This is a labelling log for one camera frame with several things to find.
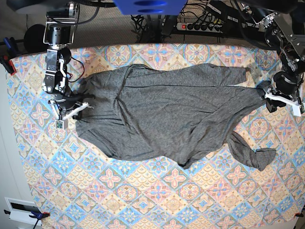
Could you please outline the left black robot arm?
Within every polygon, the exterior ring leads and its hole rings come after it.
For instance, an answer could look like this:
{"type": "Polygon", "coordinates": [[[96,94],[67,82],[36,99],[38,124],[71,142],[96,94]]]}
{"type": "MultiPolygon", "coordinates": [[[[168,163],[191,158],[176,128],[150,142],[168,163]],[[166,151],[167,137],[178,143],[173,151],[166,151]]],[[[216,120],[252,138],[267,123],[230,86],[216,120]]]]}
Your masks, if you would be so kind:
{"type": "Polygon", "coordinates": [[[302,116],[305,113],[305,36],[295,34],[283,16],[275,12],[267,15],[261,24],[266,29],[267,44],[275,48],[282,62],[281,71],[275,73],[271,80],[257,85],[264,92],[261,98],[271,113],[278,107],[289,105],[293,115],[302,116]]]}

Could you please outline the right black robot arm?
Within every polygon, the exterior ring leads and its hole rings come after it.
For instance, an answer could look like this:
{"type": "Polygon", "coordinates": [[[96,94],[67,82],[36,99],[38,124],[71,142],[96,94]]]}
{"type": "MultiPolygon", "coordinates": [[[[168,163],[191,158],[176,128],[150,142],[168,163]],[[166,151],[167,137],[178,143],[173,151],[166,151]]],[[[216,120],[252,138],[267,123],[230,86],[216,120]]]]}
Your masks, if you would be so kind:
{"type": "Polygon", "coordinates": [[[74,93],[69,87],[69,83],[76,81],[68,73],[67,65],[72,60],[68,46],[73,43],[79,13],[80,5],[69,2],[63,7],[52,9],[46,15],[43,42],[48,45],[48,49],[42,88],[51,96],[48,104],[52,108],[57,129],[66,129],[70,118],[80,119],[81,111],[90,107],[84,99],[95,97],[93,94],[74,93]]]}

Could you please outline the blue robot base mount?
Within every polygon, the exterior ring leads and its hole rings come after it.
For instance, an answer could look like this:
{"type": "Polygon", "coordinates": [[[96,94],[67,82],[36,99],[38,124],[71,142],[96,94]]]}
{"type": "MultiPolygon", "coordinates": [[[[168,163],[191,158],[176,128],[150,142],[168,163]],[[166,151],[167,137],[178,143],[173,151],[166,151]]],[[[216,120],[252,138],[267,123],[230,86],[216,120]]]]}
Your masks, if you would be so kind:
{"type": "Polygon", "coordinates": [[[187,0],[113,0],[123,15],[177,16],[187,0]]]}

